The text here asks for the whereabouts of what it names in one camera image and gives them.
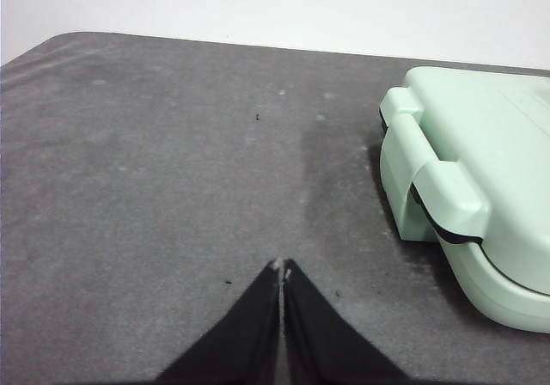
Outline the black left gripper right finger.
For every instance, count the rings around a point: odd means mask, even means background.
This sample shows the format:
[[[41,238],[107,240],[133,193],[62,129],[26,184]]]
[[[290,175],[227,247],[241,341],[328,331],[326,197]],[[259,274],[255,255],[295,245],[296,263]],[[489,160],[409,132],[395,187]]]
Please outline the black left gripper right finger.
[[[294,260],[284,262],[284,330],[293,384],[410,384],[332,307]]]

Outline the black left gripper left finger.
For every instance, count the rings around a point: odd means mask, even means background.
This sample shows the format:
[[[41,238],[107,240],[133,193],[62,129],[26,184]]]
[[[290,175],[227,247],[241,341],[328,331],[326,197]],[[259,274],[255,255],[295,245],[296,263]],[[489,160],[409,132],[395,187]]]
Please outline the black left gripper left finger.
[[[272,384],[280,328],[280,270],[268,262],[227,314],[174,360],[156,384]]]

